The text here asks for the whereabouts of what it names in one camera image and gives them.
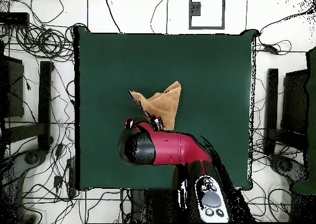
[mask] black cable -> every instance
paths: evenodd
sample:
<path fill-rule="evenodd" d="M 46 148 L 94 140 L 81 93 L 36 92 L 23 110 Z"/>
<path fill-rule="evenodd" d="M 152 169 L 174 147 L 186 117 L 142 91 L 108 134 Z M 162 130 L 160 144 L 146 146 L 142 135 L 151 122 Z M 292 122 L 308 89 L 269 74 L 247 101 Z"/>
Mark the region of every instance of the black cable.
<path fill-rule="evenodd" d="M 32 118 L 33 118 L 33 120 L 34 120 L 36 126 L 38 127 L 37 121 L 36 121 L 36 119 L 35 119 L 35 117 L 34 117 L 34 114 L 33 114 L 32 110 L 31 110 L 30 106 L 29 106 L 24 100 L 22 100 L 20 97 L 18 97 L 15 93 L 13 93 L 12 91 L 10 91 L 10 93 L 11 93 L 14 97 L 16 97 L 17 99 L 19 99 L 20 101 L 22 101 L 22 102 L 28 107 L 28 109 L 29 109 L 30 112 L 31 112 Z"/>
<path fill-rule="evenodd" d="M 277 189 L 274 189 L 274 190 L 270 191 L 269 194 L 268 194 L 268 208 L 269 208 L 269 210 L 270 210 L 270 213 L 272 214 L 272 217 L 273 217 L 277 222 L 280 222 L 280 221 L 274 216 L 274 214 L 273 214 L 273 212 L 272 212 L 272 208 L 271 208 L 270 196 L 271 196 L 271 194 L 274 193 L 275 191 L 284 191 L 284 192 L 288 193 L 290 196 L 291 196 L 291 193 L 290 193 L 289 191 L 285 190 L 285 189 L 277 188 Z"/>
<path fill-rule="evenodd" d="M 69 90 L 68 90 L 68 86 L 69 86 L 69 84 L 71 84 L 71 83 L 73 83 L 75 80 L 72 80 L 72 81 L 70 81 L 68 84 L 67 84 L 67 86 L 66 86 L 66 93 L 70 96 L 70 97 L 75 97 L 75 96 L 73 96 L 73 95 L 71 95 L 70 93 L 69 93 Z"/>
<path fill-rule="evenodd" d="M 155 15 L 156 9 L 157 9 L 157 7 L 159 6 L 159 4 L 160 4 L 160 3 L 158 3 L 158 4 L 156 5 L 156 7 L 155 7 L 155 9 L 154 9 L 154 12 L 152 13 L 151 23 L 152 23 L 152 20 L 153 20 L 153 18 L 154 18 L 154 15 Z"/>
<path fill-rule="evenodd" d="M 109 12 L 110 12 L 111 18 L 112 18 L 112 20 L 113 20 L 115 26 L 117 27 L 118 32 L 119 32 L 119 33 L 122 33 L 121 30 L 119 29 L 119 26 L 117 25 L 116 21 L 115 21 L 114 18 L 113 18 L 113 15 L 112 15 L 112 12 L 111 12 L 111 8 L 110 8 L 109 2 L 108 2 L 107 0 L 106 0 L 106 5 L 107 5 L 107 8 L 109 8 Z"/>
<path fill-rule="evenodd" d="M 112 193 L 112 192 L 110 192 L 110 191 L 107 191 L 107 192 L 103 193 L 103 194 L 101 195 L 100 199 L 98 200 L 98 202 L 97 202 L 95 205 L 93 205 L 90 209 L 88 209 L 88 211 L 87 211 L 86 223 L 88 223 L 88 221 L 89 221 L 89 211 L 92 210 L 92 209 L 94 209 L 96 206 L 98 206 L 98 204 L 102 201 L 102 197 L 103 197 L 105 194 L 118 194 L 118 193 L 120 193 L 120 192 Z"/>
<path fill-rule="evenodd" d="M 65 216 L 67 216 L 67 215 L 72 211 L 72 209 L 75 207 L 75 204 L 76 204 L 76 203 L 77 203 L 77 202 L 75 202 L 74 204 L 68 205 L 68 206 L 66 207 L 66 209 L 64 209 L 64 210 L 57 216 L 55 222 L 53 222 L 52 224 L 56 224 L 58 221 L 60 221 L 61 219 L 59 219 L 59 217 L 60 217 L 64 212 L 66 212 L 70 207 L 72 207 L 72 208 L 67 212 L 67 214 L 64 215 L 64 217 L 63 217 L 63 220 L 64 220 Z"/>
<path fill-rule="evenodd" d="M 267 27 L 269 27 L 269 26 L 271 26 L 271 25 L 273 25 L 273 24 L 275 24 L 275 23 L 280 23 L 280 22 L 282 22 L 282 21 L 289 20 L 289 19 L 291 19 L 291 18 L 295 18 L 295 17 L 301 16 L 301 15 L 305 15 L 305 14 L 307 14 L 307 13 L 315 13 L 315 8 L 316 8 L 316 5 L 315 5 L 315 2 L 313 2 L 313 5 L 312 5 L 308 10 L 306 10 L 306 11 L 304 11 L 304 12 L 300 12 L 300 13 L 297 13 L 297 14 L 289 15 L 289 16 L 286 16 L 286 17 L 280 19 L 280 20 L 277 20 L 277 21 L 275 21 L 275 22 L 272 22 L 272 23 L 270 23 L 270 24 L 264 26 L 264 27 L 261 29 L 260 35 L 262 34 L 262 31 L 263 31 L 264 29 L 266 29 Z M 258 40 L 259 40 L 260 44 L 261 44 L 263 47 L 265 47 L 265 48 L 269 47 L 269 44 L 264 44 L 264 43 L 261 42 L 261 40 L 260 40 L 260 35 L 258 36 Z M 289 40 L 283 40 L 283 41 L 288 41 L 291 47 L 290 47 L 289 51 L 287 51 L 285 54 L 279 54 L 279 53 L 277 52 L 278 55 L 282 55 L 282 56 L 288 54 L 288 53 L 291 51 L 291 49 L 292 49 L 292 44 L 291 44 L 291 42 L 290 42 Z"/>
<path fill-rule="evenodd" d="M 33 13 L 33 17 L 36 17 L 37 21 L 39 21 L 41 24 L 44 24 L 44 23 L 51 23 L 53 20 L 57 19 L 57 18 L 64 12 L 64 5 L 63 5 L 62 1 L 61 1 L 61 0 L 58 0 L 58 1 L 60 2 L 61 6 L 62 6 L 61 12 L 60 12 L 56 17 L 54 17 L 52 20 L 50 20 L 50 21 L 48 21 L 48 22 L 43 22 L 43 21 L 41 21 L 40 18 L 38 18 L 38 16 L 34 13 L 33 8 L 32 8 L 33 0 L 31 0 L 30 10 L 31 10 L 32 13 Z"/>

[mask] white floor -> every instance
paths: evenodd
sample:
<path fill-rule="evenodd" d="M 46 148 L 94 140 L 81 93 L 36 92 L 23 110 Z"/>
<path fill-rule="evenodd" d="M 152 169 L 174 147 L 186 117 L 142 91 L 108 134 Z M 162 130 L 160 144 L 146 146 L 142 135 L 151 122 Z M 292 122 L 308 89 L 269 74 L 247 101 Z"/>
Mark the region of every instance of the white floor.
<path fill-rule="evenodd" d="M 245 28 L 247 29 L 257 29 L 261 30 L 264 26 L 269 23 L 275 22 L 282 19 L 288 15 L 296 14 L 298 12 L 303 12 L 307 10 L 310 5 L 308 3 L 302 3 L 303 0 L 226 0 L 225 9 L 225 29 L 224 30 L 188 30 L 188 0 L 109 0 L 109 5 L 112 11 L 112 15 L 117 22 L 121 32 L 123 33 L 152 33 L 152 29 L 155 33 L 166 33 L 166 19 L 167 19 L 167 3 L 168 3 L 168 34 L 179 34 L 179 33 L 227 33 L 227 34 L 240 34 Z M 52 21 L 51 25 L 58 26 L 71 26 L 75 23 L 84 23 L 92 32 L 107 33 L 107 32 L 118 32 L 117 27 L 111 19 L 109 10 L 107 8 L 106 0 L 62 0 L 64 5 L 64 12 Z M 159 6 L 156 9 L 156 13 L 152 19 L 152 14 L 156 5 Z M 41 19 L 42 22 L 48 22 L 53 19 L 62 9 L 62 6 L 58 0 L 40 0 L 33 1 L 32 4 L 33 11 Z M 35 23 L 33 17 L 31 16 L 30 10 L 26 5 L 19 2 L 14 2 L 10 7 L 11 12 L 29 12 L 30 22 Z M 277 24 L 273 24 L 265 28 L 260 37 L 261 42 L 266 44 L 275 44 L 282 40 L 290 40 L 292 44 L 292 51 L 303 51 L 306 52 L 316 46 L 316 32 L 315 32 L 315 14 L 307 17 L 306 15 L 293 18 L 291 20 L 285 20 Z M 56 30 L 65 32 L 65 28 L 53 27 Z M 12 44 L 15 43 L 13 38 L 10 44 L 10 56 L 18 59 L 22 59 L 25 66 L 25 77 L 30 79 L 29 82 L 31 90 L 24 91 L 24 100 L 30 106 L 34 116 L 38 116 L 38 64 L 36 59 L 27 54 L 26 52 L 15 51 L 14 49 L 20 49 L 19 45 Z M 282 51 L 289 50 L 289 43 L 280 43 Z M 256 57 L 257 65 L 257 80 L 256 82 L 256 96 L 255 101 L 259 101 L 265 97 L 266 86 L 266 74 L 268 68 L 278 68 L 279 69 L 279 92 L 282 92 L 283 78 L 287 72 L 292 72 L 295 70 L 301 70 L 306 68 L 306 55 L 303 52 L 290 52 L 285 56 L 276 56 L 269 54 L 267 52 L 258 52 Z M 69 102 L 67 93 L 65 92 L 62 81 L 66 85 L 68 82 L 74 79 L 73 64 L 71 61 L 60 63 L 55 63 L 56 69 L 59 72 L 53 72 L 52 80 L 53 85 L 56 88 L 52 88 L 52 98 L 60 95 L 52 102 L 52 109 L 56 120 L 60 123 L 51 125 L 51 134 L 57 139 L 59 135 L 64 135 L 65 122 L 74 121 L 74 109 L 73 105 Z M 73 83 L 69 87 L 69 93 L 74 93 Z M 280 127 L 280 117 L 281 117 L 281 102 L 282 94 L 279 95 L 279 111 L 278 111 L 278 126 Z M 256 104 L 257 108 L 263 108 L 260 112 L 255 113 L 255 128 L 264 127 L 264 101 L 260 101 Z M 25 108 L 25 115 L 23 118 L 12 118 L 10 125 L 12 127 L 24 125 L 21 122 L 32 122 L 32 116 L 27 106 Z M 70 138 L 74 139 L 74 130 L 70 131 Z M 254 141 L 260 139 L 259 135 L 256 135 Z M 10 153 L 15 152 L 23 141 L 12 144 L 10 146 Z M 70 143 L 69 140 L 65 140 L 63 143 Z M 37 140 L 30 141 L 26 143 L 21 150 L 27 150 L 32 147 L 36 147 Z M 71 155 L 75 153 L 74 146 L 71 147 Z M 254 158 L 262 157 L 262 154 L 256 155 Z M 63 170 L 65 167 L 66 160 L 70 157 L 69 151 L 66 155 L 61 158 L 59 170 Z M 298 161 L 302 162 L 302 156 L 298 155 L 296 158 Z M 283 177 L 280 177 L 276 173 L 272 172 L 269 166 L 264 164 L 268 162 L 266 159 L 260 159 L 253 163 L 252 168 L 252 179 L 254 180 L 254 187 L 250 191 L 244 192 L 245 200 L 251 200 L 249 202 L 249 207 L 258 221 L 262 222 L 275 222 L 272 217 L 268 206 L 267 200 L 263 198 L 264 192 L 266 195 L 269 191 L 275 188 L 288 189 L 289 186 Z M 54 182 L 54 174 L 52 173 L 49 159 L 45 161 L 40 167 L 30 170 L 28 172 L 28 177 L 46 171 L 45 173 L 27 178 L 25 180 L 23 191 L 28 192 L 35 184 L 45 184 L 48 190 L 51 190 Z M 39 189 L 39 186 L 34 187 L 33 191 Z M 39 189 L 35 193 L 30 193 L 25 198 L 25 206 L 31 207 L 33 210 L 37 210 L 43 214 L 43 219 L 41 223 L 53 223 L 56 218 L 64 212 L 57 223 L 82 223 L 85 217 L 85 206 L 88 210 L 94 206 L 98 200 L 101 198 L 102 194 L 106 191 L 118 192 L 119 190 L 106 190 L 106 189 L 92 189 L 86 193 L 81 193 L 78 198 L 80 200 L 76 201 L 74 208 L 69 214 L 65 215 L 65 209 L 71 203 L 57 202 L 53 203 L 54 196 L 48 193 L 44 188 Z M 67 197 L 65 188 L 62 188 L 61 197 Z M 290 197 L 283 191 L 276 191 L 271 195 L 271 200 L 276 204 L 284 203 L 290 204 Z M 119 194 L 105 194 L 102 197 L 102 201 L 94 209 L 89 212 L 88 223 L 112 223 L 118 219 L 119 216 L 119 204 L 120 195 Z M 128 213 L 130 210 L 130 204 L 126 201 L 124 202 L 124 211 Z M 288 221 L 288 216 L 286 213 L 282 212 L 280 209 L 274 212 L 274 216 L 281 222 Z"/>

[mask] brown towel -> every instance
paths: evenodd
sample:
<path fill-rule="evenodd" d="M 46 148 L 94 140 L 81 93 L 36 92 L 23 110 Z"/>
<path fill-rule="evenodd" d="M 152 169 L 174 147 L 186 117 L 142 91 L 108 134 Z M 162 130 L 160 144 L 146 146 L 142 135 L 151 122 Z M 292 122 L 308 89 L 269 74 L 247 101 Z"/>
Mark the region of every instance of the brown towel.
<path fill-rule="evenodd" d="M 161 118 L 164 130 L 173 130 L 175 127 L 180 92 L 181 84 L 177 81 L 165 89 L 163 93 L 155 93 L 149 99 L 140 93 L 129 91 L 131 98 L 137 102 L 147 116 Z"/>

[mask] green table surface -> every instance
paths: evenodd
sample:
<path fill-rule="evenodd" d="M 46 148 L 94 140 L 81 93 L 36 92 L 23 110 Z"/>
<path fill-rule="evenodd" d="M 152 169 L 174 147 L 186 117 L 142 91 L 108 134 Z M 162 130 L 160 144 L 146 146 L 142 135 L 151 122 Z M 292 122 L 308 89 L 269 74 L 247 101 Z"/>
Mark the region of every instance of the green table surface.
<path fill-rule="evenodd" d="M 118 140 L 126 118 L 144 115 L 128 91 L 151 97 L 175 81 L 182 89 L 174 131 L 208 139 L 234 186 L 251 188 L 249 110 L 256 30 L 240 35 L 78 31 L 80 189 L 171 188 L 172 165 L 126 165 Z"/>

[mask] button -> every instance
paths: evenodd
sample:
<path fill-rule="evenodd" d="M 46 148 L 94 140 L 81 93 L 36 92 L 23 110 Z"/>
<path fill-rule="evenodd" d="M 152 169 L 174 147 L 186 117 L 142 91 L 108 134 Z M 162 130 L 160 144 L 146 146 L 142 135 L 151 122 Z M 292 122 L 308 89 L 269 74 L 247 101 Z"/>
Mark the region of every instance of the button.
<path fill-rule="evenodd" d="M 210 189 L 211 189 L 212 191 L 217 191 L 217 188 L 216 188 L 214 185 L 212 185 L 212 186 L 210 187 Z"/>
<path fill-rule="evenodd" d="M 221 209 L 217 209 L 216 210 L 216 214 L 219 216 L 219 217 L 224 217 L 224 213 Z"/>
<path fill-rule="evenodd" d="M 214 215 L 214 211 L 212 209 L 207 209 L 205 211 L 206 216 L 213 216 Z"/>
<path fill-rule="evenodd" d="M 211 183 L 212 182 L 211 182 L 210 178 L 205 178 L 204 179 L 204 184 L 208 185 L 208 184 L 211 184 Z"/>
<path fill-rule="evenodd" d="M 202 202 L 204 205 L 210 208 L 218 208 L 222 204 L 220 196 L 217 193 L 213 193 L 212 191 L 205 193 L 204 197 L 202 198 Z"/>

